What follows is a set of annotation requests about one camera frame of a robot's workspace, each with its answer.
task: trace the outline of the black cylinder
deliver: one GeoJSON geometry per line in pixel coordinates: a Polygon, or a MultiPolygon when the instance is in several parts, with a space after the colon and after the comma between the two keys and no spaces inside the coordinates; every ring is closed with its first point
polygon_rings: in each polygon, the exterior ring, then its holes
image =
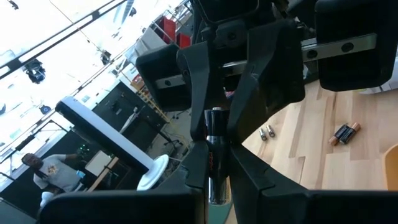
{"type": "Polygon", "coordinates": [[[226,136],[226,127],[228,123],[228,110],[213,108],[205,110],[205,122],[208,136],[226,136]]]}

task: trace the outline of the white round stand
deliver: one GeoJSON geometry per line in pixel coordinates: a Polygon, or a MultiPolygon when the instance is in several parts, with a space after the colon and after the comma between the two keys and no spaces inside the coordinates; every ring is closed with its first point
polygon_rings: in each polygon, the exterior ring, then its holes
{"type": "Polygon", "coordinates": [[[149,190],[151,187],[153,187],[162,176],[164,170],[166,170],[168,163],[168,155],[159,156],[157,159],[155,159],[152,167],[141,177],[137,190],[149,190]]]}

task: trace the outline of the man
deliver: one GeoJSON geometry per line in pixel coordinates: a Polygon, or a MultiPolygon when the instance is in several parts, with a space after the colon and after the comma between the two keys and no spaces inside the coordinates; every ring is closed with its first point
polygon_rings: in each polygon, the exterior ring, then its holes
{"type": "Polygon", "coordinates": [[[24,155],[22,162],[34,170],[33,181],[40,189],[58,194],[60,191],[72,192],[79,185],[80,177],[76,170],[63,163],[78,157],[77,154],[52,155],[41,159],[28,153],[24,155]]]}

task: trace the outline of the aa battery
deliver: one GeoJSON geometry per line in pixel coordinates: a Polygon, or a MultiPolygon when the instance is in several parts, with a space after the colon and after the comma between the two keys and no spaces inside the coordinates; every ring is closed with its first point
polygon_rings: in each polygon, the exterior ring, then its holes
{"type": "Polygon", "coordinates": [[[335,133],[334,136],[332,136],[329,139],[329,144],[331,144],[332,146],[335,146],[338,141],[340,140],[340,138],[344,135],[344,133],[349,129],[349,126],[347,126],[347,124],[343,124],[342,127],[339,128],[339,130],[337,130],[337,132],[335,133]]]}
{"type": "Polygon", "coordinates": [[[361,125],[358,123],[354,123],[350,128],[348,128],[342,137],[340,138],[340,142],[342,144],[348,144],[349,140],[361,129],[361,125]]]}
{"type": "Polygon", "coordinates": [[[263,141],[266,141],[266,140],[267,140],[266,132],[265,132],[262,128],[260,128],[259,131],[260,131],[260,137],[261,137],[261,139],[262,139],[263,141]]]}
{"type": "Polygon", "coordinates": [[[271,125],[267,125],[266,128],[267,128],[269,137],[271,137],[271,138],[275,137],[275,132],[274,132],[273,128],[271,127],[271,125]]]}

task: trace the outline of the red object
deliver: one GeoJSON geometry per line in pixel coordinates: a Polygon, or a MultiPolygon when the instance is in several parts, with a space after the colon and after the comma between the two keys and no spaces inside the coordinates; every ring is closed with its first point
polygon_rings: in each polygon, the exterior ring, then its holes
{"type": "Polygon", "coordinates": [[[175,30],[177,28],[175,22],[162,16],[156,21],[156,24],[167,34],[165,35],[161,30],[154,27],[156,34],[159,35],[159,37],[162,38],[162,40],[166,44],[171,44],[172,42],[175,42],[175,30]]]}
{"type": "Polygon", "coordinates": [[[180,46],[180,48],[189,47],[191,46],[191,38],[185,34],[178,34],[177,45],[180,46]]]}

